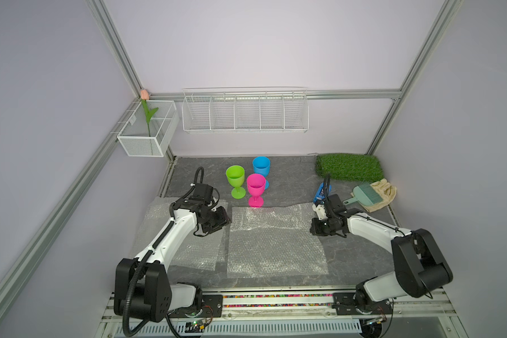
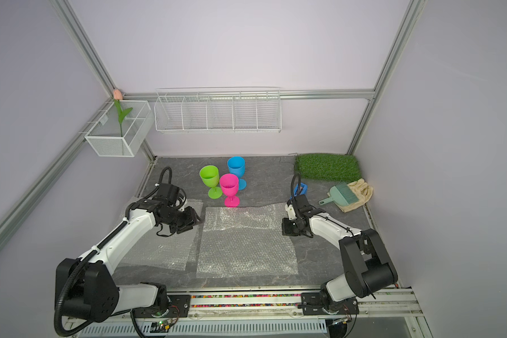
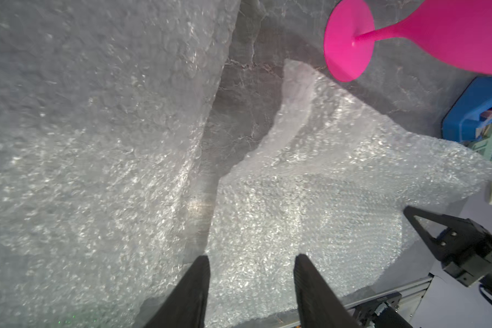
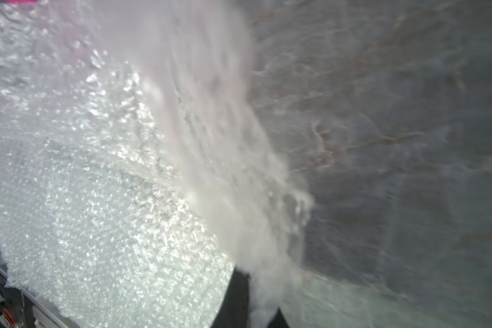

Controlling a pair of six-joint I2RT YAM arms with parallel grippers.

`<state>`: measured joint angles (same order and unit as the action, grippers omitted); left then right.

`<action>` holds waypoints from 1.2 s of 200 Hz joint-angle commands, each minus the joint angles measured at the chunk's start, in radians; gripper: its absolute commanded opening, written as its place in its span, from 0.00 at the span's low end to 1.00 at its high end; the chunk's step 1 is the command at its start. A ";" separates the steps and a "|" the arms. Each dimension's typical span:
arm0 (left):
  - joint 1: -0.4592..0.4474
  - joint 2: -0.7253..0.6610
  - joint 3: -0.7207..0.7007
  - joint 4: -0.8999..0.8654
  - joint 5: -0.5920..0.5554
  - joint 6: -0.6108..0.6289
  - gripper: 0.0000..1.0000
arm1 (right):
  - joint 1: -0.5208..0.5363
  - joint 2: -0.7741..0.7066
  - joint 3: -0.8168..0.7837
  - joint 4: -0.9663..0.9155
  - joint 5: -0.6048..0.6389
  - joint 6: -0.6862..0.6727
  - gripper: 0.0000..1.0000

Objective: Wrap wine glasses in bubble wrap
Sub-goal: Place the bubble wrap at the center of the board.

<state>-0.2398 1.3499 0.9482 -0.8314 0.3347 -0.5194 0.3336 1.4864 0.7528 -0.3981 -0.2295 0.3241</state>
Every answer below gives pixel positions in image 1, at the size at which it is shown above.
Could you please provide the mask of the blue tape dispenser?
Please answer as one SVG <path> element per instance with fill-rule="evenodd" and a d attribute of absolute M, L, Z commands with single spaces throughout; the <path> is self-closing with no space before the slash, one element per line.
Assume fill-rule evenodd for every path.
<path fill-rule="evenodd" d="M 315 197 L 313 199 L 313 203 L 315 205 L 322 204 L 324 198 L 326 196 L 330 195 L 331 191 L 332 191 L 332 186 L 330 185 L 329 188 L 328 188 L 328 193 L 325 194 L 324 183 L 321 183 L 319 185 L 319 187 L 318 187 L 318 190 L 317 190 L 316 194 L 315 194 Z"/>

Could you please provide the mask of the pink plastic wine glass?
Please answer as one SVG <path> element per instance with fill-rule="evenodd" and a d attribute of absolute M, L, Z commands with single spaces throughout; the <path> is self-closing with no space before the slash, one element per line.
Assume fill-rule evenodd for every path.
<path fill-rule="evenodd" d="M 246 179 L 246 185 L 249 197 L 249 206 L 252 208 L 261 208 L 264 204 L 264 200 L 261 195 L 265 192 L 266 189 L 266 179 L 261 174 L 251 174 Z"/>

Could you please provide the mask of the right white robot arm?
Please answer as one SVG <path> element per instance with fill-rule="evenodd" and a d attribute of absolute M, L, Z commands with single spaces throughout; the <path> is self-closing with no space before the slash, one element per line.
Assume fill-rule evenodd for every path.
<path fill-rule="evenodd" d="M 355 293 L 342 304 L 361 314 L 371 314 L 384 302 L 398 297 L 431 297 L 431 292 L 453 281 L 453 273 L 431 232 L 410 230 L 379 221 L 347 205 L 330 193 L 330 175 L 321 185 L 321 199 L 313 204 L 316 213 L 310 233 L 319 237 L 348 234 L 367 239 L 393 257 L 394 271 L 357 284 Z"/>

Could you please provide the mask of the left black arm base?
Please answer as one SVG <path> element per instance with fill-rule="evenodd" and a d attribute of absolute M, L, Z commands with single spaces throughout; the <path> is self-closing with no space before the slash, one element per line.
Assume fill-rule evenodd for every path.
<path fill-rule="evenodd" d="M 201 301 L 197 301 L 190 308 L 174 310 L 171 318 L 220 318 L 223 312 L 222 294 L 204 294 Z"/>

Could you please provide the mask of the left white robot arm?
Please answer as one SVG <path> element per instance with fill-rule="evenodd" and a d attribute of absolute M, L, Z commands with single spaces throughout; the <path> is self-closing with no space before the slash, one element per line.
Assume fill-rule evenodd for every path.
<path fill-rule="evenodd" d="M 170 204 L 169 219 L 155 238 L 134 258 L 117 265 L 114 313 L 121 316 L 126 337 L 150 322 L 169 321 L 174 311 L 198 315 L 206 308 L 201 287 L 170 284 L 168 268 L 187 236 L 203 238 L 230 224 L 219 200 L 219 192 L 204 183 L 204 168 L 198 167 L 190 189 Z"/>

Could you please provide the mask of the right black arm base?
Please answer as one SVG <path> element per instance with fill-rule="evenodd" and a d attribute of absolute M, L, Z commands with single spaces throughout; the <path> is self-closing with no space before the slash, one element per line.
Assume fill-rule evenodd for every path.
<path fill-rule="evenodd" d="M 372 301 L 362 292 L 336 292 L 332 308 L 337 315 L 391 315 L 393 307 L 390 300 Z"/>

